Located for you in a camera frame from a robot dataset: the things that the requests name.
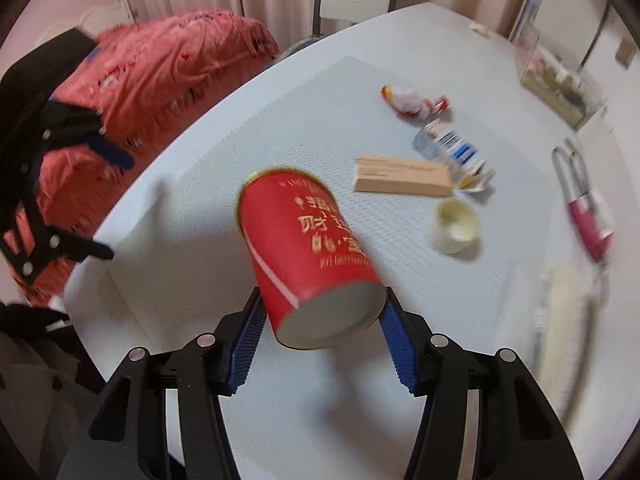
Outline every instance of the small white cup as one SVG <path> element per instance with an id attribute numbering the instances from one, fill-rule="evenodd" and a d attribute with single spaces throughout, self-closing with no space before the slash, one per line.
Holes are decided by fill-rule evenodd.
<path id="1" fill-rule="evenodd" d="M 431 221 L 429 243 L 445 254 L 460 252 L 480 235 L 476 214 L 465 203 L 455 198 L 442 200 Z"/>

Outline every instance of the blue rubber tip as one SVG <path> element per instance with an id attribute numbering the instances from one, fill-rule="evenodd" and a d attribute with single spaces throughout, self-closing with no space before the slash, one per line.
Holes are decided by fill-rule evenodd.
<path id="1" fill-rule="evenodd" d="M 409 393 L 414 394 L 419 384 L 417 355 L 402 325 L 400 315 L 393 304 L 387 301 L 378 319 L 398 379 L 409 389 Z"/>
<path id="2" fill-rule="evenodd" d="M 266 320 L 267 313 L 262 300 L 260 300 L 249 314 L 249 319 L 242 329 L 236 348 L 231 354 L 231 366 L 226 384 L 233 393 L 246 382 Z"/>

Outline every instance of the small box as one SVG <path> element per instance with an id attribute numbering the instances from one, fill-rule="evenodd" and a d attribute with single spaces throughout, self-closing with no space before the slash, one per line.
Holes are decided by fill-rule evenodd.
<path id="1" fill-rule="evenodd" d="M 449 171 L 442 162 L 363 155 L 356 161 L 356 191 L 451 196 Z"/>

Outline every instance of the gray cloth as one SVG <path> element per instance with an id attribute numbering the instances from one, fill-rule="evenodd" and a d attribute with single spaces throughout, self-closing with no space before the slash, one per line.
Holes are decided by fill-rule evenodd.
<path id="1" fill-rule="evenodd" d="M 48 340 L 0 333 L 0 420 L 29 465 L 54 480 L 96 395 L 74 382 L 78 360 Z"/>

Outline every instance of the white stripe on cup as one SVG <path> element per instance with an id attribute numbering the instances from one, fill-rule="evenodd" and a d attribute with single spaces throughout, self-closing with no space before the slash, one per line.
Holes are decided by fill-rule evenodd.
<path id="1" fill-rule="evenodd" d="M 246 244 L 249 247 L 249 251 L 251 252 L 255 261 L 258 263 L 258 265 L 262 269 L 262 272 L 264 272 L 267 275 L 267 278 L 271 280 L 271 283 L 273 283 L 275 288 L 278 289 L 279 293 L 282 294 L 287 301 L 289 301 L 291 306 L 295 309 L 298 309 L 298 307 L 300 306 L 300 302 L 298 301 L 298 298 L 296 297 L 296 295 L 289 290 L 289 287 L 287 287 L 287 285 L 282 283 L 282 280 L 278 276 L 276 276 L 276 273 L 273 272 L 271 268 L 267 265 L 267 263 L 260 257 L 260 254 L 258 254 L 258 251 L 256 251 L 254 246 L 251 244 L 251 240 L 249 240 L 249 237 L 246 234 L 246 232 L 244 233 L 244 239 L 246 240 Z"/>

